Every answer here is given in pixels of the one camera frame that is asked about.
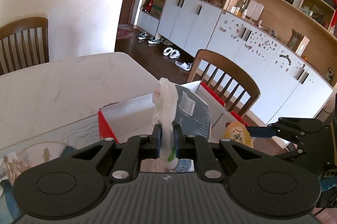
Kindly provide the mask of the pair of sneakers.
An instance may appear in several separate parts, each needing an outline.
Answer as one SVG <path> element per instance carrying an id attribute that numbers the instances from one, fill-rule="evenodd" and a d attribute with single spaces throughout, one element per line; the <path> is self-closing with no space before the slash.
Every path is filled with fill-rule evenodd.
<path id="1" fill-rule="evenodd" d="M 150 44 L 150 45 L 156 45 L 156 44 L 160 44 L 161 43 L 161 40 L 160 39 L 157 39 L 157 38 L 155 38 L 155 37 L 150 37 L 149 35 L 148 35 L 148 33 L 147 32 L 142 32 L 142 33 L 140 33 L 139 35 L 138 35 L 138 40 L 139 41 L 147 41 L 148 42 L 148 44 Z"/>

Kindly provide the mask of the white slippers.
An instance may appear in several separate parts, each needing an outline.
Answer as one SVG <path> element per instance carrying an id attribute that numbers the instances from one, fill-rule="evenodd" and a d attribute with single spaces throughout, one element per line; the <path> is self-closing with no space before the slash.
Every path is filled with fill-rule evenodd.
<path id="1" fill-rule="evenodd" d="M 173 49 L 172 47 L 167 47 L 163 51 L 163 55 L 169 57 L 169 59 L 175 59 L 175 65 L 184 71 L 189 72 L 192 68 L 192 63 L 179 62 L 178 58 L 181 56 L 179 50 Z"/>

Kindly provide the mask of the red cardboard box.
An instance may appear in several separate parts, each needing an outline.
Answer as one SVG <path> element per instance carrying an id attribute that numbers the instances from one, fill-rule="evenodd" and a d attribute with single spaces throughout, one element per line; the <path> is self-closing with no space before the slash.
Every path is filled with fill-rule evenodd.
<path id="1" fill-rule="evenodd" d="M 210 142 L 217 143 L 225 135 L 229 123 L 244 122 L 235 112 L 228 112 L 204 83 L 195 81 L 183 87 L 200 96 L 210 108 Z M 99 136 L 101 139 L 112 138 L 117 143 L 123 143 L 134 135 L 151 134 L 154 112 L 151 93 L 107 105 L 98 111 Z"/>

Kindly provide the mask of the wooden chair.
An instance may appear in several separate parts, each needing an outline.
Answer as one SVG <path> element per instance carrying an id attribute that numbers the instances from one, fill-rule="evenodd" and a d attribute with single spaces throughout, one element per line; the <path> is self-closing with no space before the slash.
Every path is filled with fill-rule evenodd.
<path id="1" fill-rule="evenodd" d="M 206 49 L 198 50 L 187 83 L 200 80 L 225 103 L 225 109 L 244 117 L 261 92 L 255 81 L 228 58 Z"/>
<path id="2" fill-rule="evenodd" d="M 48 26 L 48 19 L 30 17 L 1 27 L 1 75 L 50 61 Z"/>

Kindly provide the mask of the yellow snack packet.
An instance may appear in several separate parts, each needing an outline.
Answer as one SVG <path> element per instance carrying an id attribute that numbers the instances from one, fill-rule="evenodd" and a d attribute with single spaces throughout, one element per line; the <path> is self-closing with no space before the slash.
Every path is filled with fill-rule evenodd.
<path id="1" fill-rule="evenodd" d="M 221 138 L 231 139 L 250 148 L 254 147 L 250 133 L 245 125 L 239 121 L 227 122 L 225 132 Z"/>

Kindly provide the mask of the dark blue white bag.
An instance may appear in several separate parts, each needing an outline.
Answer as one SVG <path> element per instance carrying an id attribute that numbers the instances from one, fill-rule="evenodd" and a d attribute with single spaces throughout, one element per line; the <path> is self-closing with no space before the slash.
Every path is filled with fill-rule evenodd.
<path id="1" fill-rule="evenodd" d="M 176 173 L 194 170 L 193 161 L 178 159 L 175 155 L 174 124 L 181 126 L 184 135 L 199 135 L 209 139 L 211 134 L 211 111 L 207 103 L 190 89 L 170 82 L 159 80 L 152 94 L 155 105 L 152 124 L 161 125 L 162 138 L 159 159 L 165 168 Z"/>

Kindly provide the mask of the white wall cabinet unit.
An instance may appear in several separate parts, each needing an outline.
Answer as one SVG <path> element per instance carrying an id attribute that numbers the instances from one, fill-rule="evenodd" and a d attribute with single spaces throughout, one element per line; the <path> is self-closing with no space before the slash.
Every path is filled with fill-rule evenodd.
<path id="1" fill-rule="evenodd" d="M 262 123 L 334 112 L 336 11 L 326 0 L 165 0 L 140 28 L 170 40 L 180 53 L 224 56 L 257 84 L 246 109 Z"/>

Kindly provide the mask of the crumpled silver brown wrapper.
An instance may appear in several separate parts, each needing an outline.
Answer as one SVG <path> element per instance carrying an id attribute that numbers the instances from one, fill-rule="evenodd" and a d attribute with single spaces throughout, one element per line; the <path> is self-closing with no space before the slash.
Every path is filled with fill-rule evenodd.
<path id="1" fill-rule="evenodd" d="M 1 179 L 7 179 L 13 185 L 15 180 L 33 165 L 27 161 L 20 160 L 15 152 L 10 152 L 8 155 L 3 156 L 2 167 Z"/>

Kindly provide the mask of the wooden chair at far side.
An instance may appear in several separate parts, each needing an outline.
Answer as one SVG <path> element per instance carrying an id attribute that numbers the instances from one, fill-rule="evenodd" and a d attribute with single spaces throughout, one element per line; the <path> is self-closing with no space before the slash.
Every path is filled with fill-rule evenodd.
<path id="1" fill-rule="evenodd" d="M 1 75 L 50 61 L 48 26 L 48 19 L 30 17 L 1 27 Z"/>

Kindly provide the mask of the red door mat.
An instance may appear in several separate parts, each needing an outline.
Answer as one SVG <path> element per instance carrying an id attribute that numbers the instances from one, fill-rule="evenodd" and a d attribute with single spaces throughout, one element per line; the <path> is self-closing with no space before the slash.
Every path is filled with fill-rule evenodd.
<path id="1" fill-rule="evenodd" d="M 118 25 L 116 39 L 132 39 L 138 37 L 138 34 L 130 25 Z"/>

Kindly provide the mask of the wooden chair at right side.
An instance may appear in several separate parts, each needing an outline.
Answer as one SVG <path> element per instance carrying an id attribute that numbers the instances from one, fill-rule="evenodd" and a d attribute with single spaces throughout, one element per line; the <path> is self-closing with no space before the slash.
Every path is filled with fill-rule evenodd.
<path id="1" fill-rule="evenodd" d="M 255 81 L 228 58 L 206 49 L 198 50 L 187 83 L 200 80 L 225 103 L 225 109 L 244 117 L 261 92 Z"/>

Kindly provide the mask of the cardboard box in cabinet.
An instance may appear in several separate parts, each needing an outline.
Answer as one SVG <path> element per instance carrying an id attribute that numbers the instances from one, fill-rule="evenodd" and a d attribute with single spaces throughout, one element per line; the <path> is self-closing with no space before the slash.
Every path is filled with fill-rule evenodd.
<path id="1" fill-rule="evenodd" d="M 166 0 L 153 0 L 150 14 L 160 18 Z"/>

